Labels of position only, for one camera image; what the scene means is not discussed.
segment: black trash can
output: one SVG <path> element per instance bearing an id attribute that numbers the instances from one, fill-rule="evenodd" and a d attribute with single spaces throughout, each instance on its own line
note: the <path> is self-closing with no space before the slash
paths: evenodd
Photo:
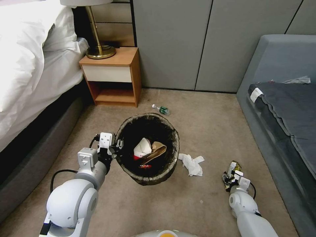
<path id="1" fill-rule="evenodd" d="M 141 169 L 134 161 L 134 148 L 142 138 L 151 143 L 161 142 L 166 152 L 150 161 L 149 169 Z M 126 119 L 120 126 L 116 142 L 123 139 L 124 146 L 116 160 L 122 169 L 141 185 L 155 185 L 167 180 L 173 173 L 179 155 L 179 135 L 171 123 L 159 114 L 139 114 Z"/>

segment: bed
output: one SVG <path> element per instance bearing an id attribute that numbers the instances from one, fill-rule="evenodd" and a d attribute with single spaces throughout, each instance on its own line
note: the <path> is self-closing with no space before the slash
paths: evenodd
<path id="1" fill-rule="evenodd" d="M 308 75 L 310 84 L 284 81 Z M 301 237 L 316 233 L 316 36 L 262 36 L 237 99 Z"/>
<path id="2" fill-rule="evenodd" d="M 74 127 L 87 48 L 59 1 L 0 7 L 0 222 L 43 179 Z"/>

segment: white bedding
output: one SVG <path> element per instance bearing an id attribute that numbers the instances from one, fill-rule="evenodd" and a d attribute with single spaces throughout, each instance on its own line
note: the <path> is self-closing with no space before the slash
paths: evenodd
<path id="1" fill-rule="evenodd" d="M 42 76 L 30 100 L 25 104 L 6 135 L 0 140 L 0 151 L 36 119 L 48 105 L 82 80 L 83 73 L 78 62 L 87 50 L 88 43 L 83 38 L 78 40 L 81 53 L 65 50 L 44 54 L 45 65 Z"/>
<path id="2" fill-rule="evenodd" d="M 0 7 L 0 151 L 35 118 L 33 115 L 77 83 L 56 79 L 69 70 L 71 61 L 53 56 L 56 50 L 59 55 L 71 52 L 80 57 L 85 51 L 74 41 L 72 17 L 71 9 L 58 0 Z M 48 58 L 54 57 L 64 63 L 50 70 L 42 83 L 44 65 L 47 68 L 47 63 L 54 61 Z"/>

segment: beige carpet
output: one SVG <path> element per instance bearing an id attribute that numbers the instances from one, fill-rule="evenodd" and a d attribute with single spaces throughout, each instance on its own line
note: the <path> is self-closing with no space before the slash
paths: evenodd
<path id="1" fill-rule="evenodd" d="M 203 176 L 189 177 L 178 161 L 166 182 L 143 187 L 112 162 L 99 192 L 89 237 L 129 237 L 153 229 L 177 229 L 202 237 L 240 236 L 221 180 L 231 160 L 239 161 L 255 184 L 259 211 L 278 235 L 297 236 L 235 95 L 150 89 L 143 89 L 138 108 L 87 108 L 49 173 L 1 224 L 0 236 L 38 236 L 52 174 L 59 169 L 77 170 L 77 152 L 88 146 L 96 133 L 116 132 L 126 118 L 152 112 L 153 103 L 170 108 L 168 120 L 179 132 L 180 152 L 205 158 Z M 58 174 L 55 187 L 71 177 Z"/>

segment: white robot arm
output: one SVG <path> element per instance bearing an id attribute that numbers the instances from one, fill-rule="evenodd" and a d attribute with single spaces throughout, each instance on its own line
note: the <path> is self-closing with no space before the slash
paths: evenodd
<path id="1" fill-rule="evenodd" d="M 112 133 L 100 133 L 98 152 L 83 148 L 78 152 L 80 169 L 75 178 L 55 188 L 47 201 L 47 215 L 39 236 L 85 237 L 98 202 L 98 190 L 110 169 L 115 148 Z"/>
<path id="2" fill-rule="evenodd" d="M 230 190 L 229 205 L 241 237 L 278 237 L 272 225 L 258 211 L 257 203 L 248 194 L 250 180 L 240 176 L 238 186 Z"/>

